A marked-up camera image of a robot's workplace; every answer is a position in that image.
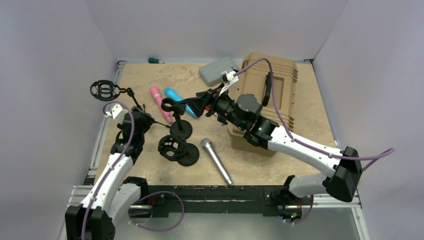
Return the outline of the blue microphone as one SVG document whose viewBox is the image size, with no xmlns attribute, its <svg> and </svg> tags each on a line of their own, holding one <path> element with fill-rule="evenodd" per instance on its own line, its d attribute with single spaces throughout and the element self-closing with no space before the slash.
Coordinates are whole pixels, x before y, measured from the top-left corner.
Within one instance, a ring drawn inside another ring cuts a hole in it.
<svg viewBox="0 0 424 240">
<path fill-rule="evenodd" d="M 183 98 L 171 87 L 167 87 L 164 89 L 164 94 L 176 101 L 176 102 L 181 102 L 183 100 Z M 192 108 L 188 105 L 186 105 L 186 112 L 188 112 L 194 119 L 198 119 L 198 117 L 196 116 L 196 114 L 194 113 L 194 111 L 192 110 Z"/>
</svg>

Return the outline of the pink microphone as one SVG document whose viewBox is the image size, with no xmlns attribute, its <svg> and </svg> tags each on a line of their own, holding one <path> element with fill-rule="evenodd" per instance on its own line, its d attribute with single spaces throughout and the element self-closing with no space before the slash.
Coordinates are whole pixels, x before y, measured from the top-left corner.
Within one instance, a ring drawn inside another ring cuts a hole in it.
<svg viewBox="0 0 424 240">
<path fill-rule="evenodd" d="M 169 112 L 166 112 L 162 109 L 162 95 L 161 95 L 161 91 L 159 90 L 159 88 L 157 86 L 151 86 L 150 89 L 150 94 L 153 97 L 153 99 L 155 100 L 159 110 L 162 113 L 162 116 L 164 117 L 164 119 L 166 120 L 166 122 L 168 124 L 172 124 L 173 123 L 173 119 L 171 117 L 171 114 Z"/>
</svg>

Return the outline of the black clip microphone stand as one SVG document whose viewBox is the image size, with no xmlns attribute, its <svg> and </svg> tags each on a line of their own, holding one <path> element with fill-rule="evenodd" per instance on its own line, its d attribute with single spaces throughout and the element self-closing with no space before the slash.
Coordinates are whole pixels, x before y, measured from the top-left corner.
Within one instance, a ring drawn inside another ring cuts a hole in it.
<svg viewBox="0 0 424 240">
<path fill-rule="evenodd" d="M 186 104 L 183 101 L 174 101 L 167 97 L 162 100 L 161 108 L 165 112 L 172 112 L 175 122 L 171 124 L 169 132 L 172 136 L 188 139 L 193 133 L 193 127 L 181 116 L 186 112 Z"/>
</svg>

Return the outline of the black tripod shock mount stand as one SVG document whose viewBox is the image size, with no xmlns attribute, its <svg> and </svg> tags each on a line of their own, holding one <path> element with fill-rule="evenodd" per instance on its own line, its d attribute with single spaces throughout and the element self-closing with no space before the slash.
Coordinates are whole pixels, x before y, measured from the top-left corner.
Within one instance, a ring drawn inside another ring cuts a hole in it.
<svg viewBox="0 0 424 240">
<path fill-rule="evenodd" d="M 95 98 L 103 102 L 110 102 L 116 100 L 120 94 L 127 94 L 135 103 L 135 106 L 141 110 L 143 113 L 146 113 L 146 106 L 140 105 L 135 98 L 134 91 L 128 87 L 120 87 L 115 82 L 110 80 L 102 79 L 93 82 L 90 86 L 90 94 Z"/>
</svg>

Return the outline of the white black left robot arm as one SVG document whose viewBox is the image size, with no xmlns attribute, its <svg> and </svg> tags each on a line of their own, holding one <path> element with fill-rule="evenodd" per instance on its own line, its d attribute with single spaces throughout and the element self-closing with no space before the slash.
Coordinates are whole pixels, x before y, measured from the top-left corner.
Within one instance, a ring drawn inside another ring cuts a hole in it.
<svg viewBox="0 0 424 240">
<path fill-rule="evenodd" d="M 144 111 L 129 108 L 119 100 L 111 100 L 103 107 L 106 118 L 112 118 L 123 130 L 118 138 L 106 167 L 92 189 L 78 205 L 71 205 L 65 212 L 65 230 L 68 240 L 113 240 L 116 224 L 129 215 L 133 204 L 142 205 L 158 195 L 171 195 L 185 210 L 183 199 L 173 191 L 150 193 L 147 181 L 141 177 L 127 177 L 140 155 L 145 133 L 152 122 Z"/>
</svg>

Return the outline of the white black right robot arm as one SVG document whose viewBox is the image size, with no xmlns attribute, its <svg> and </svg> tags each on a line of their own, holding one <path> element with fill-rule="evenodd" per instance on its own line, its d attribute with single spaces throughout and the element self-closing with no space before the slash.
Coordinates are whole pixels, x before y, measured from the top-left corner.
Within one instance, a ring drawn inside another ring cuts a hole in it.
<svg viewBox="0 0 424 240">
<path fill-rule="evenodd" d="M 184 99 L 184 103 L 198 117 L 209 107 L 206 116 L 217 113 L 243 131 L 243 137 L 254 147 L 289 155 L 319 170 L 317 174 L 287 178 L 280 191 L 284 202 L 292 204 L 299 198 L 325 193 L 342 202 L 353 200 L 363 170 L 359 163 L 346 158 L 357 157 L 356 149 L 328 147 L 286 131 L 261 114 L 263 106 L 252 94 L 233 100 L 227 93 L 219 95 L 208 89 Z"/>
</svg>

